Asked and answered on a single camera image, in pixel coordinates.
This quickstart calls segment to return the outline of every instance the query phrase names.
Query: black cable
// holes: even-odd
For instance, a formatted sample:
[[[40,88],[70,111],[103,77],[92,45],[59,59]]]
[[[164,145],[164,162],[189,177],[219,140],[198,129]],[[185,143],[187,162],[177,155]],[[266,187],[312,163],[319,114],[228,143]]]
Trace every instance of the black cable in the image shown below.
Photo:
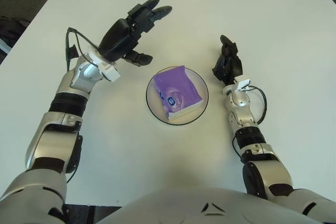
[[[74,172],[71,174],[71,177],[68,179],[67,183],[69,183],[69,182],[70,182],[70,180],[71,180],[71,179],[74,177],[74,175],[75,175],[75,173],[76,173],[77,169],[78,169],[78,165],[76,166],[76,168],[75,168]]]
[[[69,27],[70,29],[72,29],[72,32],[75,34],[78,34],[80,37],[82,37],[84,40],[86,40],[87,43],[89,43],[95,50],[98,50],[98,47],[93,44],[87,37],[85,37],[81,32],[77,31],[74,28]]]
[[[84,59],[86,59],[87,62],[89,62],[91,65],[93,65],[93,66],[95,66],[97,68],[98,65],[94,64],[92,61],[90,61],[88,58],[86,58],[86,56],[83,54],[82,49],[80,48],[80,45],[79,45],[79,39],[78,39],[77,33],[75,33],[75,37],[76,37],[76,40],[77,40],[77,46],[78,46],[79,52],[82,54],[82,56],[84,57]]]
[[[81,32],[77,31],[76,29],[74,29],[72,27],[69,27],[68,30],[67,30],[66,36],[65,36],[65,52],[66,52],[67,72],[69,72],[69,70],[70,70],[70,60],[71,60],[71,55],[70,55],[71,54],[71,50],[70,50],[70,47],[69,47],[69,33],[74,33],[76,35],[77,45],[78,45],[79,51],[81,52],[81,54],[83,55],[83,57],[89,63],[93,63],[93,62],[89,61],[85,57],[85,55],[83,54],[83,52],[81,51],[80,46],[79,46],[79,41],[78,41],[78,35],[80,37],[82,37],[87,43],[89,43],[94,49],[98,50],[98,47],[95,44],[93,44],[87,37],[85,37]]]
[[[70,47],[69,47],[69,33],[70,33],[70,28],[67,30],[67,34],[65,35],[65,60],[67,62],[67,72],[70,70]]]
[[[79,52],[82,54],[82,56],[84,57],[84,59],[86,59],[87,62],[89,62],[91,65],[95,66],[96,68],[98,68],[98,65],[93,63],[92,61],[90,61],[85,55],[84,53],[82,52],[82,49],[80,48],[80,45],[79,45],[79,39],[78,39],[78,35],[81,36],[84,40],[86,40],[91,46],[93,46],[95,49],[98,49],[98,47],[96,47],[87,37],[85,37],[82,33],[80,33],[79,31],[77,31],[76,29],[73,29],[71,27],[68,28],[68,31],[67,31],[67,34],[66,34],[66,54],[69,53],[69,33],[72,32],[75,34],[75,37],[76,37],[76,41],[77,41],[77,46],[78,46],[78,49],[79,49]],[[67,72],[69,72],[69,69],[70,69],[70,57],[68,55],[66,55],[66,59],[67,59]],[[109,80],[105,74],[101,73],[103,75],[103,77],[108,80],[108,81],[111,81]]]
[[[262,89],[260,89],[260,88],[258,88],[256,86],[250,86],[250,87],[252,87],[253,89],[258,90],[260,92],[261,96],[262,96],[262,99],[264,100],[264,111],[263,111],[263,114],[261,115],[261,118],[257,122],[257,124],[260,124],[260,123],[263,122],[263,120],[265,119],[265,116],[266,116],[266,112],[267,112],[267,98],[266,98],[266,95],[265,95],[265,93],[263,92]]]
[[[235,150],[235,152],[237,153],[238,157],[240,157],[240,154],[237,152],[236,147],[235,147],[235,144],[234,144],[235,138],[236,138],[236,135],[235,135],[235,136],[233,137],[233,139],[232,139],[232,147],[233,147],[233,149]]]

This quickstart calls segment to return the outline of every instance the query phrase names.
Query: purple package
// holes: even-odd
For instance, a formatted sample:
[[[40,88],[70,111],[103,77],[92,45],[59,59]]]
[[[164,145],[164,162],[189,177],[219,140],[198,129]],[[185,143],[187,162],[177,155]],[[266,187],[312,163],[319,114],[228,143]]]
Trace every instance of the purple package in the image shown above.
[[[168,119],[187,114],[203,102],[184,66],[158,73],[153,79]]]

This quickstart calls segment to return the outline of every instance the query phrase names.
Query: black joint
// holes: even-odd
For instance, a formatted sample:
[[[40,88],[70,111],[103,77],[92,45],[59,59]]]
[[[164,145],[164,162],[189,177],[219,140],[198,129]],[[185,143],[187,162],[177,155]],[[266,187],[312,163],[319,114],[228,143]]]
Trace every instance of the black joint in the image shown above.
[[[64,161],[54,157],[38,157],[35,159],[33,166],[29,170],[49,169],[58,173],[63,171]]]
[[[263,154],[257,154],[254,155],[251,150],[247,150],[246,152],[244,152],[241,157],[240,160],[243,164],[246,164],[249,161],[262,161],[262,160],[278,160],[278,158],[271,153],[263,153]]]
[[[236,131],[237,144],[243,148],[250,144],[266,143],[258,127],[244,127]]]
[[[46,130],[50,131],[64,131],[64,132],[78,132],[82,126],[82,122],[76,121],[73,126],[69,125],[59,125],[59,124],[48,124]]]
[[[243,179],[248,194],[266,199],[264,182],[255,164],[247,163],[244,165]]]
[[[62,211],[58,210],[56,207],[51,208],[48,215],[54,216],[64,223],[68,223],[69,221],[69,209],[65,205],[62,206]]]
[[[274,196],[288,196],[294,191],[293,187],[288,184],[273,184],[268,189]]]
[[[72,173],[79,165],[82,143],[83,137],[81,135],[78,135],[71,153],[69,163],[67,165],[66,173]]]
[[[64,112],[83,116],[88,99],[73,93],[57,93],[50,105],[49,111]]]
[[[302,212],[303,215],[308,215],[308,213],[310,212],[310,210],[316,206],[315,202],[310,203]]]

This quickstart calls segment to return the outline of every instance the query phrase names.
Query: glass plate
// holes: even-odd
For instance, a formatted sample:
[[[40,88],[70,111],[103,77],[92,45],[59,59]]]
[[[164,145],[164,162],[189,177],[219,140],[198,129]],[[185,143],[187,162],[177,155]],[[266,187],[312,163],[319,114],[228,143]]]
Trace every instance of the glass plate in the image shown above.
[[[167,71],[172,68],[175,68],[175,67],[169,67],[169,68],[162,69],[158,73]],[[203,99],[203,103],[197,110],[194,110],[188,114],[179,116],[177,118],[168,120],[168,117],[163,109],[161,99],[156,91],[153,78],[150,80],[147,86],[146,101],[147,101],[148,108],[150,109],[150,111],[153,113],[153,115],[157,119],[159,119],[160,121],[164,123],[171,124],[171,125],[184,125],[184,124],[191,123],[203,114],[203,112],[206,109],[206,106],[208,105],[209,92],[208,92],[208,88],[204,80],[202,79],[202,77],[189,68],[185,68],[185,73],[189,77],[191,82],[195,85],[195,88],[197,89],[198,94]]]

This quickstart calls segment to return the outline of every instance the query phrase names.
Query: robotic hand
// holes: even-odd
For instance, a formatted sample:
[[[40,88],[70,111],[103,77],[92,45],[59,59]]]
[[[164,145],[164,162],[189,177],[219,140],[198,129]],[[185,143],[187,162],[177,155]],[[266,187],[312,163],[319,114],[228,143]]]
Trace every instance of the robotic hand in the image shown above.
[[[137,4],[128,12],[126,19],[121,18],[110,28],[103,37],[98,51],[108,62],[115,62],[122,58],[136,66],[148,65],[152,57],[139,54],[133,48],[138,44],[141,33],[148,33],[154,27],[154,22],[166,16],[171,6],[164,6],[153,10],[159,0],[148,0],[144,4]]]

